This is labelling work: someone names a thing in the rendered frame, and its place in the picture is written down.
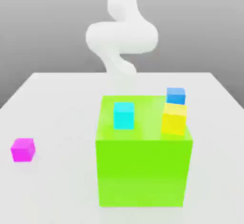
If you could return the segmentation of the small cyan cube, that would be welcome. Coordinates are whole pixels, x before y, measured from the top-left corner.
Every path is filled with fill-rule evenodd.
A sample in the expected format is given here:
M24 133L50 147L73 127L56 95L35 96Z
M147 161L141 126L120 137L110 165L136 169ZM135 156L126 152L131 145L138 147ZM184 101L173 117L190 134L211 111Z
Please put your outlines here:
M115 130L134 129L134 103L133 102L114 103L113 128Z

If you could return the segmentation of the small yellow cube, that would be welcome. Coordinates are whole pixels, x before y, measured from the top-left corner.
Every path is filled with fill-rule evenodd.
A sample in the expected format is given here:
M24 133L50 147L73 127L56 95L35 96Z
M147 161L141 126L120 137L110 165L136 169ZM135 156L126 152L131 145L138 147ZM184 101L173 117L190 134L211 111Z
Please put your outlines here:
M162 116L162 133L184 136L186 130L187 106L166 103Z

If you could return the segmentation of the small magenta cube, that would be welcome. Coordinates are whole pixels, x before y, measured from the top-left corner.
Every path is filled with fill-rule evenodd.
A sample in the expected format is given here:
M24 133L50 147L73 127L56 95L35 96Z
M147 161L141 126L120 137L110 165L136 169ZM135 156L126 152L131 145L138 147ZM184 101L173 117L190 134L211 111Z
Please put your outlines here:
M11 146L14 162L31 162L35 154L33 138L17 138Z

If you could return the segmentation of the large green box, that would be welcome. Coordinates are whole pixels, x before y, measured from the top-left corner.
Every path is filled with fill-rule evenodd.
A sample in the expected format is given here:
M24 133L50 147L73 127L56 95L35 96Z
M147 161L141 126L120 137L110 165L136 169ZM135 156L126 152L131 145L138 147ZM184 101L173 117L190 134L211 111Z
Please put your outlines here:
M134 104L134 128L116 130L116 102ZM99 204L102 207L183 205L193 139L162 133L165 97L102 98L95 138Z

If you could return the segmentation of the small blue cube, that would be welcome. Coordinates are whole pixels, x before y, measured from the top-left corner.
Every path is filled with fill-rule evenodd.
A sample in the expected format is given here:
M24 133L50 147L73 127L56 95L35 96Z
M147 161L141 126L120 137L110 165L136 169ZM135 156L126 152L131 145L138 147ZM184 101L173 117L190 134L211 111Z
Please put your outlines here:
M166 102L185 105L185 89L181 87L169 87L166 91Z

